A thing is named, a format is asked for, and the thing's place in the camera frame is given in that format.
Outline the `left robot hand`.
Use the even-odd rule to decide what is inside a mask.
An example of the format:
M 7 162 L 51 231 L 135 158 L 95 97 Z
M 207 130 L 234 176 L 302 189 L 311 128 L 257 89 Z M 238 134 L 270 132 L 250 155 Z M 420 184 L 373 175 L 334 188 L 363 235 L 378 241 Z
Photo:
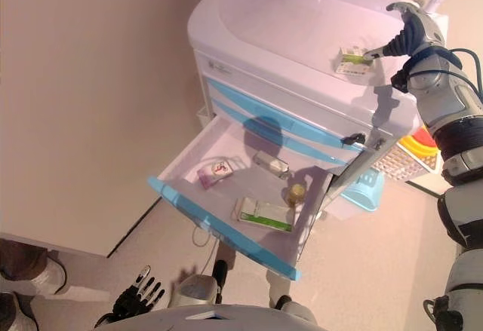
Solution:
M 151 266 L 145 265 L 134 282 L 116 299 L 112 313 L 115 320 L 123 320 L 150 312 L 165 294 L 160 281 L 150 277 Z

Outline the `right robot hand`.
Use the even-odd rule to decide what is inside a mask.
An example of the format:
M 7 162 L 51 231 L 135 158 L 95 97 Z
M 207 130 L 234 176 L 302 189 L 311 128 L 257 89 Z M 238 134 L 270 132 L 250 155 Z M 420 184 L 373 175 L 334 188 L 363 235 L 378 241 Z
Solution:
M 393 2 L 386 6 L 387 11 L 397 11 L 404 23 L 400 31 L 389 43 L 366 52 L 365 60 L 381 57 L 413 56 L 431 46 L 445 46 L 445 40 L 435 21 L 418 6 L 409 2 Z

